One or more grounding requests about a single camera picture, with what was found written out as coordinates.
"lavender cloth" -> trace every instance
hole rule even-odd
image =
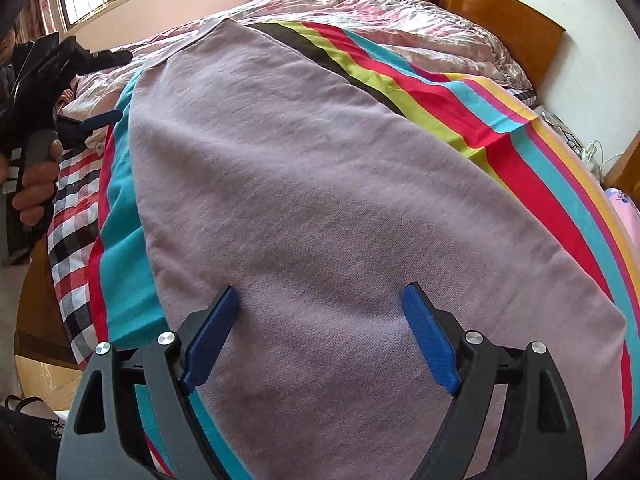
[[[255,479],[412,475],[450,402],[402,315],[414,280],[496,344],[548,345],[590,478],[620,446],[622,314],[514,197],[367,93],[224,21],[147,67],[129,135],[169,325],[239,289],[199,394]]]

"blue gripper pad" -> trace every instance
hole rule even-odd
[[[229,286],[184,352],[184,373],[180,382],[188,392],[209,378],[226,338],[236,323],[239,310],[238,292]]]
[[[440,386],[455,395],[461,383],[456,353],[413,283],[402,292],[402,310],[431,375]]]

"black stripe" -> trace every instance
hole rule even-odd
[[[58,190],[56,194],[56,202],[58,200],[62,200],[69,195],[75,195],[80,189],[82,189],[87,184],[92,183],[96,178],[100,176],[100,170],[93,170],[87,173],[80,180],[76,180],[71,184],[67,184],[65,187],[62,187]]]
[[[65,162],[66,160],[74,158],[76,155],[80,155],[80,153],[82,152],[84,152],[84,150],[69,150],[68,152],[62,154],[62,156],[60,157],[60,162]]]
[[[77,250],[87,247],[87,245],[95,242],[98,237],[98,221],[94,220],[89,225],[79,228],[77,231],[68,234],[57,244],[53,246],[53,250],[49,253],[49,262],[51,267],[56,266],[63,260],[75,253]]]
[[[260,30],[261,32],[271,36],[274,40],[278,40],[281,43],[294,48],[309,60],[345,78],[350,84],[360,90],[364,90],[367,94],[372,96],[380,104],[385,105],[392,112],[404,117],[400,108],[398,108],[386,95],[349,75],[346,70],[343,69],[337,61],[333,60],[323,48],[315,46],[311,40],[301,36],[295,30],[292,30],[289,27],[284,27],[279,23],[253,23],[248,26]]]
[[[536,96],[536,91],[535,90],[526,90],[524,92],[520,92],[518,94],[513,94],[513,96],[520,100],[520,101],[526,101],[527,99],[531,99],[532,97]]]
[[[71,340],[75,339],[82,333],[82,330],[92,325],[91,309],[87,301],[83,306],[76,308],[71,314],[66,316],[66,330],[71,336]]]

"white wall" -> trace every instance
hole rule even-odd
[[[82,46],[103,50],[142,40],[250,0],[128,0],[107,10],[69,33]]]
[[[604,158],[640,130],[640,40],[614,0],[520,0],[566,29],[540,95]]]

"wooden headboard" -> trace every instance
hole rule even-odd
[[[538,90],[564,28],[518,0],[431,0],[497,36]]]

